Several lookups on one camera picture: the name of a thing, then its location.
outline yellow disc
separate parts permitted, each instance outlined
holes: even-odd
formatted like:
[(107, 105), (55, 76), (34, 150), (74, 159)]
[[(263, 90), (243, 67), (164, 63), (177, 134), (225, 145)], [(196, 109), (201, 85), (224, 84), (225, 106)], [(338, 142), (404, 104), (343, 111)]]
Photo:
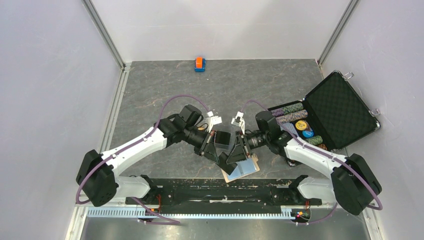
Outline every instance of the yellow disc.
[(297, 130), (303, 131), (308, 127), (308, 123), (304, 120), (297, 121), (295, 124)]

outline white wall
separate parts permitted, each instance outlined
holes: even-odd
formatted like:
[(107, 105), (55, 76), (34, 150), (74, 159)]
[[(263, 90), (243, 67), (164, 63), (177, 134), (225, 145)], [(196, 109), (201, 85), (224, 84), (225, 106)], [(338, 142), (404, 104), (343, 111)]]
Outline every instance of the white wall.
[(382, 128), (348, 148), (382, 185), (379, 212), (388, 240), (422, 239), (424, 224), (424, 2), (361, 1), (323, 65), (352, 71), (349, 82)]
[(349, 0), (92, 0), (123, 59), (317, 59)]
[(79, 0), (0, 4), (0, 239), (61, 240), (119, 68)]

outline open case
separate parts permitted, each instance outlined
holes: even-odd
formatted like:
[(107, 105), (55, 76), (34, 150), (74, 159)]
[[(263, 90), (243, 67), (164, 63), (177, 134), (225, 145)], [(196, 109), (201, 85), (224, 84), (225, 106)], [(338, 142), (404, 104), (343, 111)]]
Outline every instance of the open case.
[[(381, 126), (339, 71), (333, 71), (328, 75), (303, 100), (285, 103), (268, 110), (274, 112), (297, 103), (303, 105), (307, 116), (290, 121), (294, 127), (291, 129), (301, 138), (308, 139), (300, 130), (302, 128), (296, 126), (298, 121), (306, 121), (307, 130), (313, 132), (312, 137), (321, 136), (324, 146), (320, 146), (328, 151), (345, 148)], [(288, 159), (287, 163), (292, 167), (300, 164)]]

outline floor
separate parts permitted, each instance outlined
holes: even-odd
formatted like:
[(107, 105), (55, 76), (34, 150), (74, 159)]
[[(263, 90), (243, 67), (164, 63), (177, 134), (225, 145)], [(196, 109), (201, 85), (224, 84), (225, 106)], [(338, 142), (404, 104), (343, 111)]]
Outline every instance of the floor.
[[(141, 61), (131, 65), (120, 106), (111, 147), (117, 147), (144, 133), (156, 122), (167, 99), (178, 94), (199, 97), (221, 116), (221, 128), (234, 132), (231, 119), (249, 99), (267, 108), (302, 99), (321, 80), (313, 59), (208, 60), (205, 72), (194, 72), (193, 61)], [(172, 101), (164, 111), (167, 117), (192, 104), (190, 98)], [(245, 111), (246, 129), (257, 129), (255, 115), (261, 108), (249, 105)], [(266, 146), (255, 149), (260, 171), (249, 178), (323, 177), (306, 165), (289, 167)], [(185, 142), (155, 152), (128, 168), (122, 175), (148, 175), (150, 178), (222, 178), (219, 167), (193, 152)]]
[[(313, 209), (317, 220), (328, 209)], [(321, 223), (295, 226), (289, 220), (278, 219), (181, 219), (181, 226), (153, 226), (130, 218), (89, 217), (85, 220), (81, 240), (370, 240), (365, 220), (337, 209), (334, 215)]]

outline blue disc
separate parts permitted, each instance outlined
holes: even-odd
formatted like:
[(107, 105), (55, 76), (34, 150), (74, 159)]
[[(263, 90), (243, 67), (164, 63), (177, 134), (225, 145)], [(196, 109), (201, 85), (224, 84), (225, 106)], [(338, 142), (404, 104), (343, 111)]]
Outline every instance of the blue disc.
[(305, 136), (305, 138), (310, 138), (310, 137), (313, 137), (314, 136), (314, 132), (313, 131), (303, 130), (302, 131), (302, 134)]

